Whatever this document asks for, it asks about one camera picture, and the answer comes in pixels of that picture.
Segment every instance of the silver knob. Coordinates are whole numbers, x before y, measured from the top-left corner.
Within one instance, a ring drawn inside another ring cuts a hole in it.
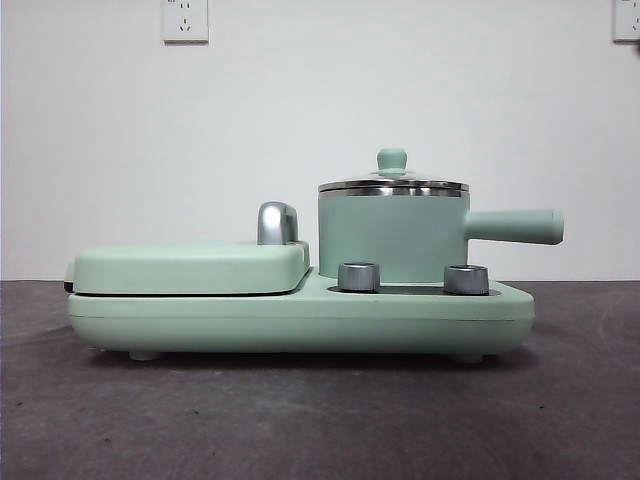
[[[282,202],[263,203],[258,212],[258,245],[286,245],[298,241],[298,214]]]
[[[489,293],[487,267],[479,265],[445,267],[444,291],[456,295],[487,295]]]
[[[380,267],[377,263],[341,263],[338,267],[338,288],[345,292],[377,292],[380,288]]]

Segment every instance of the wall socket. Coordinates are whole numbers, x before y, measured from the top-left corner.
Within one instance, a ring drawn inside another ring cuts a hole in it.
[[[640,0],[613,0],[613,41],[640,41]]]
[[[209,41],[208,0],[163,0],[165,43]]]

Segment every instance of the lid knob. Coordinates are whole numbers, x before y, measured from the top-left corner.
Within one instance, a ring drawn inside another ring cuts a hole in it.
[[[383,148],[378,152],[379,171],[402,171],[407,166],[407,152],[404,148]]]

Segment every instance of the pot handle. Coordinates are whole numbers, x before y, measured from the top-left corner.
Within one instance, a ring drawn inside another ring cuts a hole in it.
[[[468,239],[557,245],[562,242],[564,215],[560,210],[469,212],[465,230]]]

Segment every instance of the countertop surface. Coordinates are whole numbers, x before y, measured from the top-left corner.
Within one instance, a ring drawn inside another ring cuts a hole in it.
[[[170,354],[76,337],[61,282],[2,283],[3,479],[638,479],[640,282],[510,282],[524,345]]]

